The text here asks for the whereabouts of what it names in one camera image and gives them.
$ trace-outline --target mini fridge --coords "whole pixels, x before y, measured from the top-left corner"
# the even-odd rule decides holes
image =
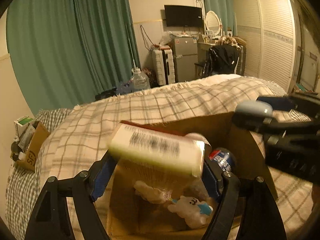
[[[198,62],[196,38],[174,38],[171,43],[176,82],[194,80],[196,78],[195,63]]]

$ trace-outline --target sliding wardrobe door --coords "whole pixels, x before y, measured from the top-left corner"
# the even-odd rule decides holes
[[[289,89],[296,35],[290,0],[259,0],[263,25],[263,49],[259,78]]]
[[[296,56],[290,0],[234,0],[238,36],[246,41],[244,74],[288,91]]]
[[[261,25],[258,0],[233,0],[237,35],[246,41],[244,75],[259,76],[261,56]]]

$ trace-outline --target white teddy bear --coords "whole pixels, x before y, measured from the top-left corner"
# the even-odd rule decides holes
[[[177,213],[181,218],[184,218],[186,224],[192,228],[200,228],[207,224],[213,208],[205,201],[199,201],[193,197],[180,196],[180,199],[172,200],[175,204],[168,206],[168,210],[172,213]]]

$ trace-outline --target oval mirror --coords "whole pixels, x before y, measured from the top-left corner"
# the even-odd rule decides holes
[[[214,11],[208,11],[204,21],[207,30],[212,31],[214,36],[219,35],[221,30],[220,20]]]

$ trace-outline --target bed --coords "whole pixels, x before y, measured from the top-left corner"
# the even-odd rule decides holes
[[[255,100],[260,95],[283,96],[285,91],[273,82],[237,75],[216,75],[206,79],[177,83],[129,95],[107,98],[74,109],[41,111],[36,119],[51,133],[43,143],[36,172],[11,167],[6,190],[6,219],[10,231],[24,238],[36,198],[49,176],[66,179],[87,170],[107,150],[106,140],[120,120],[157,123],[193,116],[234,111],[237,103]],[[300,113],[276,112],[278,120],[307,121]],[[264,154],[261,137],[253,134]],[[270,169],[278,192],[279,207],[288,235],[298,229],[312,209],[312,184]],[[106,225],[111,183],[95,207]],[[83,239],[72,199],[68,209],[76,239]],[[235,239],[237,228],[230,232]]]

